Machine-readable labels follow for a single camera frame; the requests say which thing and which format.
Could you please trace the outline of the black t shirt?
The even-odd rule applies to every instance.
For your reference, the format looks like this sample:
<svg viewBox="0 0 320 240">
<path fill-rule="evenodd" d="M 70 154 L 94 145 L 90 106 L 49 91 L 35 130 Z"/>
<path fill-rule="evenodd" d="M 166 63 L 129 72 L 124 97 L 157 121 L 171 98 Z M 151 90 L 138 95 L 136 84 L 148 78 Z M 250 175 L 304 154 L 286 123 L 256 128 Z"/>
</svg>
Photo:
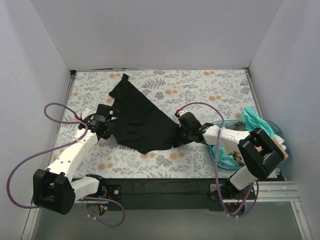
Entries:
<svg viewBox="0 0 320 240">
<path fill-rule="evenodd" d="M 142 154 L 180 145 L 177 124 L 132 85 L 128 75 L 122 75 L 109 96 L 115 109 L 112 134 L 119 145 Z"/>
</svg>

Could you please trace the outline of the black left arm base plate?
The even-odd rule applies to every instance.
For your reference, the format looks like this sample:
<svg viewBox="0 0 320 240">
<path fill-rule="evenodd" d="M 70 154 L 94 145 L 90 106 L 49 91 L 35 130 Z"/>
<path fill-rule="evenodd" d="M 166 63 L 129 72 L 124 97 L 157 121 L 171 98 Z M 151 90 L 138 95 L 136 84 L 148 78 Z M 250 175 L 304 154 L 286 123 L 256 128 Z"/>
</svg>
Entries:
<svg viewBox="0 0 320 240">
<path fill-rule="evenodd" d="M 119 201 L 122 197 L 122 190 L 122 186 L 118 184 L 103 185 L 99 197 Z"/>
</svg>

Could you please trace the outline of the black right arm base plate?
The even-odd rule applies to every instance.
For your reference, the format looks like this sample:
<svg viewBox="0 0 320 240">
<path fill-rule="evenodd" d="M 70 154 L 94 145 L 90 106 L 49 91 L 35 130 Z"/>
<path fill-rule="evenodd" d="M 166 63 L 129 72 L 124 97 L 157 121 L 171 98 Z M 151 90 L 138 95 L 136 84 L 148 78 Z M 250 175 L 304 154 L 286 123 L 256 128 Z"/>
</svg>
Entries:
<svg viewBox="0 0 320 240">
<path fill-rule="evenodd" d="M 219 200 L 217 185 L 211 184 L 209 186 L 209 192 L 207 193 L 208 197 L 212 200 Z M 223 182 L 219 184 L 220 194 L 223 200 L 243 200 L 247 197 L 248 200 L 254 200 L 256 193 L 254 188 L 250 189 L 250 186 L 246 186 L 242 190 L 236 189 L 233 185 L 227 180 L 226 183 Z"/>
</svg>

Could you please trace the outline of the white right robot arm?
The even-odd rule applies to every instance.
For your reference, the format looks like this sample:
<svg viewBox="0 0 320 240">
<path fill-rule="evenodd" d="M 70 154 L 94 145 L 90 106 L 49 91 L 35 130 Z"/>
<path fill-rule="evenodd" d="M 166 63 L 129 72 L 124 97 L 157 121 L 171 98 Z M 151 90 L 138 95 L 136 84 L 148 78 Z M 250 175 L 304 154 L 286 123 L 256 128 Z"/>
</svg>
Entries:
<svg viewBox="0 0 320 240">
<path fill-rule="evenodd" d="M 257 180 L 265 180 L 288 158 L 284 145 L 271 138 L 263 129 L 232 130 L 213 123 L 201 124 L 192 113 L 178 117 L 177 134 L 183 144 L 189 142 L 224 147 L 240 153 L 244 166 L 225 183 L 218 186 L 223 197 L 237 199 L 245 188 Z"/>
</svg>

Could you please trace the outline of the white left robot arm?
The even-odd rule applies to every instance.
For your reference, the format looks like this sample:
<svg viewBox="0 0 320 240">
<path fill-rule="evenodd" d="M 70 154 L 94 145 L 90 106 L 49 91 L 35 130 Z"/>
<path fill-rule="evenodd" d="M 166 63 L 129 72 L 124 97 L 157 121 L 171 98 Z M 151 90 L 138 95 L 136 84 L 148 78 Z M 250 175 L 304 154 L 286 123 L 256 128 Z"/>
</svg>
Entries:
<svg viewBox="0 0 320 240">
<path fill-rule="evenodd" d="M 78 180 L 73 180 L 73 176 L 89 150 L 100 139 L 111 136 L 110 121 L 115 112 L 114 107 L 104 104 L 99 104 L 96 111 L 88 108 L 82 111 L 70 145 L 45 170 L 38 169 L 33 175 L 36 206 L 65 215 L 77 200 L 87 196 L 101 200 L 106 196 L 102 176 L 87 174 Z"/>
</svg>

